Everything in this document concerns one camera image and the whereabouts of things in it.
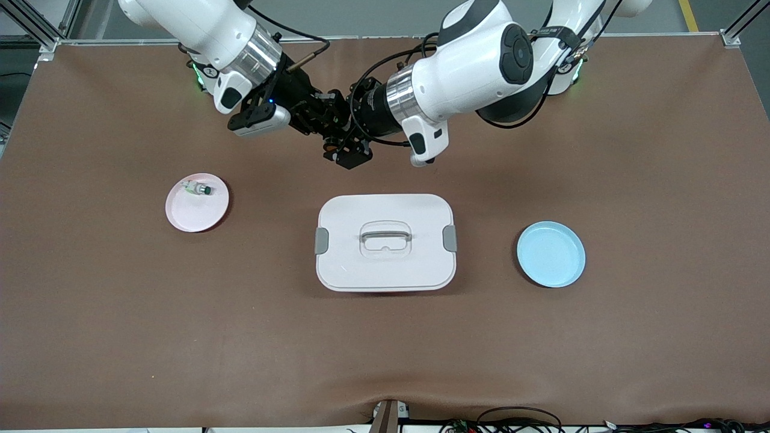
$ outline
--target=black cable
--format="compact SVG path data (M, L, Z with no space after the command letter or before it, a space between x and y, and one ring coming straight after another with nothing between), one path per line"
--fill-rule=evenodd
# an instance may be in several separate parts
M545 16L545 21L543 21L543 25L541 27L545 27L548 25L548 22L551 20L551 15L554 14L554 3L551 2L551 7L548 9L548 15Z
M420 44L420 52L423 54L423 59L425 59L426 57L428 57L428 55L427 55L427 54L426 54L426 52L425 52L425 44L427 44L427 43L428 43L428 39L430 39L430 38L435 38L436 36L438 36L438 32L428 33L428 34L427 34L427 35L425 35L425 37L423 38L423 43L421 43L421 44Z
M537 429L538 431L542 431L539 429L539 427L555 427L558 429L560 433L564 433L564 425L561 423L561 419L559 419L558 416L550 413L549 411L545 411L543 409L538 408L530 408L528 406L503 406L500 408L494 408L489 409L487 411L481 412L481 414L476 417L476 424L481 423L481 419L488 414L499 412L499 411L532 411L532 412L539 412L541 414L547 415L551 418L553 418L556 421L556 424L546 422L546 421L540 421L533 418L505 418L501 419L499 421L496 421L496 423L502 423L504 426L510 426L510 425L522 425L523 427L533 427Z
M612 17L615 16L615 12L618 10L618 8L621 6L621 3L623 0L618 0L618 3L615 5L614 8L612 8L612 12L610 12L610 15L607 17L607 21L604 22L604 24L601 26L601 30L599 30L599 33L594 36L593 41L596 42L597 39L599 39L599 36L601 36L602 33L604 33L604 30L607 28L607 25L612 20Z
M418 46L413 48L414 51L409 53L409 55L407 56L407 59L403 61L405 65L409 65L409 61L412 59L412 55L418 53L417 49L421 49L422 46L423 46L422 44L419 44ZM429 47L435 47L435 46L436 46L436 42L426 42L425 51L433 51L432 49L429 49Z
M749 424L746 425L746 428L754 433L770 433L770 421L762 424Z
M27 72L11 72L9 74L2 74L2 75L0 75L0 78L2 78L2 77L9 77L9 76L28 76L28 77L32 77L32 74L27 73Z
M548 79L548 84L545 86L545 90L543 91L543 97L540 98L540 102L537 104L537 107L535 107L534 111L532 113L530 113L530 115L527 116L527 118L522 120L521 122L515 123L513 125L504 125L502 123L492 122L491 120L487 120L487 119L481 117L481 114L479 114L479 112L476 112L476 114L478 114L479 117L481 117L481 119L483 121L485 121L486 123L494 126L495 128L500 128L500 129L516 129L519 126L523 126L524 124L526 124L530 120L534 119L534 117L537 115L537 112L539 112L540 108L543 107L543 104L545 103L545 99L548 97L548 92L551 90L551 84L553 84L554 77L556 76L556 67L554 67L548 73L551 74L551 77Z
M434 51L435 50L434 47L426 47L425 49L426 49L426 51ZM402 147L409 146L409 142L408 141L397 142L397 141L388 141L388 140L383 140L383 139L378 139L378 138L372 137L371 134L369 134L361 126L360 122L356 118L356 112L355 112L354 107L353 107L353 95L356 94L356 90L358 90L358 88L361 86L361 83L365 79L367 79L369 74L374 72L375 69L379 68L380 66L384 65L385 63L388 63L388 62L390 62L392 60L398 59L399 57L404 57L405 55L409 55L410 53L414 53L416 51L417 51L417 49L411 49L411 50L408 50L408 51L397 52L396 54L391 54L391 55L387 56L385 59L380 60L379 62L377 62L374 65L372 65L366 72L364 72L363 75L361 76L361 78L359 78L358 81L356 82L356 84L353 85L353 87L350 89L350 99L348 100L348 103L350 105L350 118L353 120L353 124L355 125L355 127L358 128L358 130L360 130L361 133L369 141L373 141L375 143L380 143L380 144L387 144L389 146L402 146Z
M331 45L331 42L329 42L329 39L325 39L325 38L322 38L320 36L315 36L315 35L311 35L310 33L305 33L305 32L301 32L301 31L296 30L296 29L292 29L288 25L283 25L283 24L279 23L278 21L270 18L269 16L263 14L262 12L256 10L254 8L254 6L249 5L249 10L251 10L251 12L254 12L255 14L257 14L261 19L269 22L272 25L275 25L276 27L280 27L280 28L282 28L282 29L284 29L284 30L286 30L288 32L292 32L292 33L294 33L296 35L304 36L304 37L306 37L308 39L312 39L314 41L323 42L323 46L313 52L314 55L319 55L320 53L326 51L329 48L329 46Z
M748 14L749 11L751 11L761 1L762 0L755 0L754 3L752 3L751 6L749 6L748 8L746 8L745 11L743 11L743 13L741 14L741 16L738 17L738 19L736 19L732 24L730 24L730 27L727 27L727 30L725 30L725 33L729 33L730 30L732 30L732 28L735 27L735 25L738 24L738 22L741 21L743 19L743 17L745 17L746 14Z
M747 22L746 22L746 23L743 25L743 27L739 28L739 29L738 29L738 31L737 31L737 32L735 32L735 34L736 34L736 35L739 35L741 32L743 32L743 29L745 29L747 25L751 24L751 23L752 23L752 21L754 21L754 20L755 20L755 19L756 19L756 18L759 16L759 14L763 13L763 12L765 11L765 9L767 9L767 7L768 7L768 6L770 6L770 2L767 2L767 3L765 3L765 5L764 5L764 6L762 6L762 8L761 8L761 9L759 9L759 12L757 12L756 14L754 14L754 16L752 16L752 17L751 17L751 18L750 18L750 19L749 19L749 20L748 20L748 21L747 21Z

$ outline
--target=lid handle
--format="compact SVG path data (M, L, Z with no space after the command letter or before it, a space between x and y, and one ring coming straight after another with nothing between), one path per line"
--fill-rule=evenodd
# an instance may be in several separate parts
M402 237L407 241L412 240L411 233L396 231L396 230L382 230L382 231L376 231L376 232L362 233L361 242L366 242L367 239L372 239L374 237Z

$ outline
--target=green light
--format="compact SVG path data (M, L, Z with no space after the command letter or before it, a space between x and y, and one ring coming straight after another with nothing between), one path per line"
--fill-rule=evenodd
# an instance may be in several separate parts
M200 71L195 63L192 64L192 70L195 71L195 75L198 77L198 84L200 84L201 89L205 89L206 84L203 83L203 77L200 76Z
M580 62L577 63L577 66L575 66L575 74L572 76L572 82L576 82L578 80L578 74L580 74L580 68L583 66L583 59L580 59Z

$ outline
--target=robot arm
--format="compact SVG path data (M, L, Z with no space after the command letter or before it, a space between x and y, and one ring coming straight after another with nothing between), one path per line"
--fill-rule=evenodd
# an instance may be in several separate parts
M558 72L582 61L603 8L617 5L619 15L633 16L650 2L553 0L546 26L530 34L502 0L467 0L444 17L435 54L386 84L368 79L351 86L345 99L338 90L323 93L311 85L302 62L283 53L280 36L243 11L249 0L119 0L131 20L163 27L211 72L207 87L221 113L240 104L228 125L233 132L252 135L288 124L319 133L324 157L346 168L371 159L370 139L401 130L412 164L431 163L449 145L447 121L455 114L476 111L489 123L522 119Z
M447 148L447 120L455 114L478 110L497 122L528 114L603 6L604 0L554 0L533 42L501 0L468 0L447 14L436 53L387 83L388 106L409 139L412 163Z

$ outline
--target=small bottle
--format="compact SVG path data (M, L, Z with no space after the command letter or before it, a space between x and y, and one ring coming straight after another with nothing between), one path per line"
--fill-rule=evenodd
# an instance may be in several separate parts
M205 183L199 183L195 180L185 180L182 182L182 186L184 187L185 191L197 196L211 195L211 186L208 186Z

